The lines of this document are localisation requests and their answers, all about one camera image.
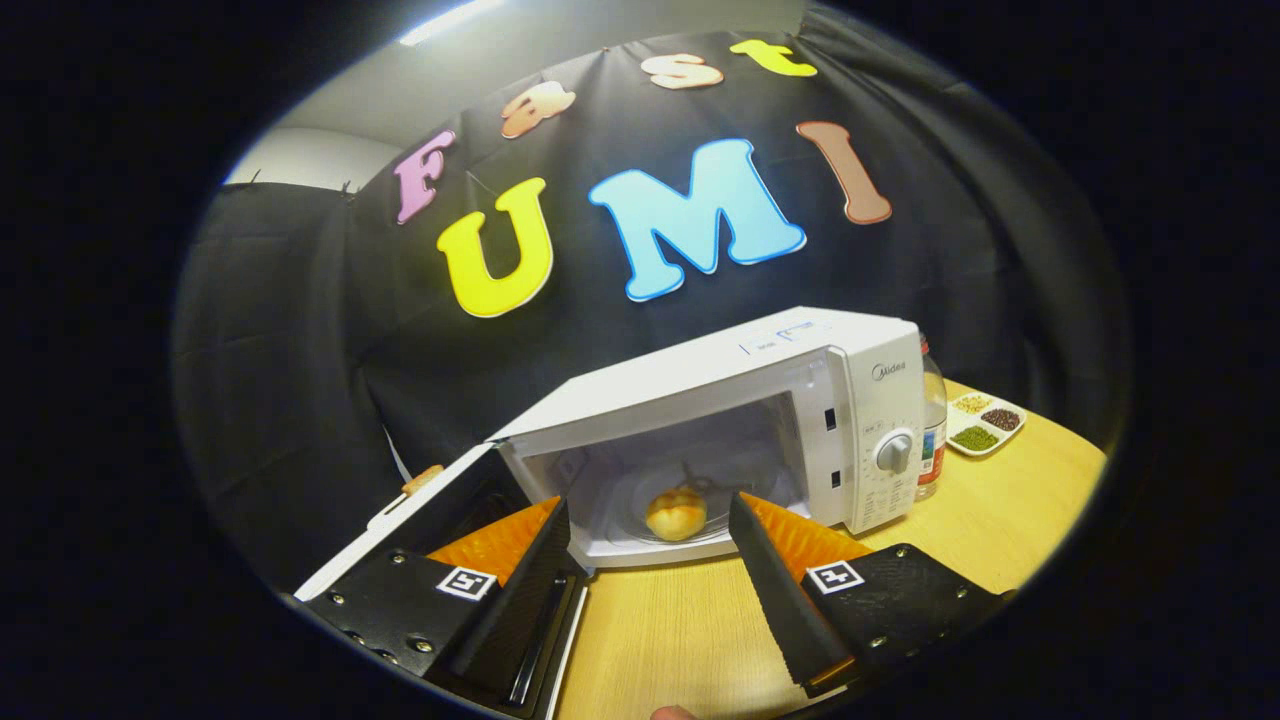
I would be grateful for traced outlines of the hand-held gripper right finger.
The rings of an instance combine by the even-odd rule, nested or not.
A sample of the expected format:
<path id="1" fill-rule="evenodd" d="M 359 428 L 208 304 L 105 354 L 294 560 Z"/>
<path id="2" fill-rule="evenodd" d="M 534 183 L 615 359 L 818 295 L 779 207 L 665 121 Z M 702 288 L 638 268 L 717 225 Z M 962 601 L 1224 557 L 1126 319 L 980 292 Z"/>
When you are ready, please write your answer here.
<path id="1" fill-rule="evenodd" d="M 788 675 L 812 698 L 919 664 L 1011 600 L 913 544 L 872 550 L 746 492 L 728 528 Z"/>

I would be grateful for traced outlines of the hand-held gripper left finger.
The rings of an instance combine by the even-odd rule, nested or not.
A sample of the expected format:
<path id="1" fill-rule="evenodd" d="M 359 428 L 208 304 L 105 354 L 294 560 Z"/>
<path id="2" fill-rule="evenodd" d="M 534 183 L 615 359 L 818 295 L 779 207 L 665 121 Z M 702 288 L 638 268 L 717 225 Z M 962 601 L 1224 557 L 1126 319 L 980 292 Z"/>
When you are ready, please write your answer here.
<path id="1" fill-rule="evenodd" d="M 554 497 L 454 542 L 374 551 L 305 601 L 393 669 L 471 701 L 530 701 L 571 591 Z"/>

